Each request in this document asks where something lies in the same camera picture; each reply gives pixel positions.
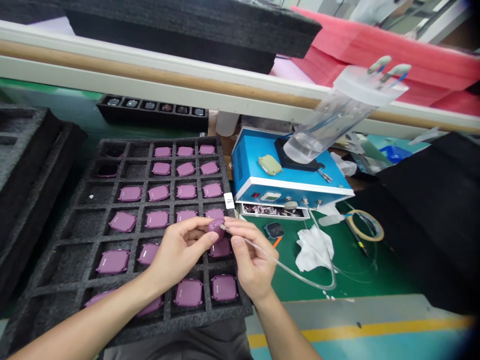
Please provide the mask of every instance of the white bottle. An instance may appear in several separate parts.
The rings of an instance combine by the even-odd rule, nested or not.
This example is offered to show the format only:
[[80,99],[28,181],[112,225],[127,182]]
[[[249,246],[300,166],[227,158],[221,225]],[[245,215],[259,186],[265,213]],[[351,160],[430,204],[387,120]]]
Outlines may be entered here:
[[216,133],[223,137],[232,136],[239,122],[239,116],[240,114],[237,113],[219,111],[216,119]]
[[318,219],[318,223],[321,226],[330,226],[333,224],[338,224],[339,222],[345,220],[345,215],[342,214],[335,214],[335,215],[328,215]]

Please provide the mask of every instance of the black foam tray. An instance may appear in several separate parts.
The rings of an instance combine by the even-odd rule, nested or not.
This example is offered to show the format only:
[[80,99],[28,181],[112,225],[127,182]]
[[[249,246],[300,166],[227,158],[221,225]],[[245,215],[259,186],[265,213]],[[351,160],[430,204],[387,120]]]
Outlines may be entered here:
[[28,193],[0,253],[0,312],[17,285],[85,137],[86,134],[77,125],[61,123],[60,135]]
[[268,74],[321,25],[267,0],[58,0],[76,35]]
[[60,125],[47,108],[0,104],[0,251]]
[[[111,99],[119,99],[118,105],[108,105],[107,103]],[[136,107],[129,107],[127,103],[130,100],[138,102]],[[152,110],[146,109],[146,103],[154,103],[155,108]],[[171,105],[172,111],[162,111],[163,105]],[[102,116],[107,121],[112,122],[146,122],[168,124],[171,128],[197,130],[199,132],[207,132],[209,127],[209,110],[204,108],[198,108],[203,110],[203,115],[195,115],[194,111],[196,107],[186,105],[175,105],[167,102],[142,100],[134,97],[120,96],[106,94],[96,104],[100,110]],[[188,113],[179,113],[178,108],[185,107],[188,109]]]
[[[199,155],[202,144],[214,145],[216,153]],[[172,147],[172,157],[154,158],[156,147]],[[190,146],[195,149],[193,156],[176,156],[177,148]],[[123,157],[103,156],[108,147],[124,149]],[[177,177],[177,166],[192,162],[196,172],[190,176]],[[201,175],[199,167],[215,161],[219,173]],[[170,176],[157,176],[151,172],[155,162],[172,165]],[[103,164],[119,165],[116,178],[97,177],[97,170]],[[10,319],[5,335],[0,341],[0,356],[11,354],[37,338],[67,317],[83,309],[84,304],[94,295],[116,289],[138,276],[145,270],[137,258],[142,245],[161,243],[165,229],[145,228],[146,215],[152,210],[169,211],[169,222],[174,223],[176,213],[182,210],[196,210],[200,216],[209,209],[223,209],[228,216],[234,216],[233,209],[226,209],[223,196],[204,198],[202,186],[220,183],[224,193],[230,192],[222,145],[219,137],[199,137],[159,140],[102,140],[97,157],[90,164],[77,187],[70,207],[58,225],[34,274],[18,302],[14,316]],[[170,197],[159,202],[149,202],[147,191],[158,185],[170,187]],[[177,185],[195,184],[197,198],[177,200]],[[120,189],[124,186],[142,187],[138,202],[119,202]],[[108,222],[117,211],[137,215],[137,223],[131,233],[112,230]],[[130,250],[128,269],[119,275],[101,275],[95,271],[102,252],[107,250]],[[211,278],[219,274],[235,275],[237,264],[231,254],[225,258],[212,259],[207,252],[193,267],[187,278],[203,282],[203,304],[196,308],[181,308],[173,303],[175,287],[164,294],[164,305],[157,311],[130,321],[108,346],[121,345],[147,339],[155,335],[175,332],[187,328],[206,326],[226,319],[246,317],[253,313],[252,303],[240,284],[239,297],[230,303],[218,303],[211,298]]]

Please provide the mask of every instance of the clear plastic cylinder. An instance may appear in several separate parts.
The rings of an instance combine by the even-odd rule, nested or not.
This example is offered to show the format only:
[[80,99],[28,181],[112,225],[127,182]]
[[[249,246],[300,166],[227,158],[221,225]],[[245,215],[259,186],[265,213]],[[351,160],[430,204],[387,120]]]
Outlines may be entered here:
[[366,68],[347,66],[308,124],[295,128],[283,146],[286,155],[297,163],[310,163],[376,109],[408,90],[396,79],[384,84],[379,79],[380,75],[368,75]]

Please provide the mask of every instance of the blue machine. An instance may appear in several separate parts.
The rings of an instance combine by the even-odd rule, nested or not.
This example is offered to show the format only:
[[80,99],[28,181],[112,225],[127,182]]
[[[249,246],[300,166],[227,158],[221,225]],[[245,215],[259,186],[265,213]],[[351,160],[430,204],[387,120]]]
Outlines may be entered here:
[[269,176],[259,165],[259,157],[272,155],[279,161],[275,140],[285,134],[251,127],[243,127],[233,148],[233,182],[235,201],[284,206],[288,201],[305,209],[303,199],[311,208],[354,196],[354,191],[328,151],[316,160],[325,165],[322,170],[332,181],[328,183],[317,172],[283,168],[275,176]]

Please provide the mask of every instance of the gray floor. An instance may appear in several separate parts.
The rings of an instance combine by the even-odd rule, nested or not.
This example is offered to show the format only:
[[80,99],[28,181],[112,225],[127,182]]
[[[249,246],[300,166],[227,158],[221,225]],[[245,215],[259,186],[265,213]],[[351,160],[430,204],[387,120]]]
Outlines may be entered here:
[[[285,302],[301,330],[341,326],[455,318],[459,315],[432,307],[422,294],[359,297],[346,300]],[[246,319],[247,334],[262,334],[256,315]]]

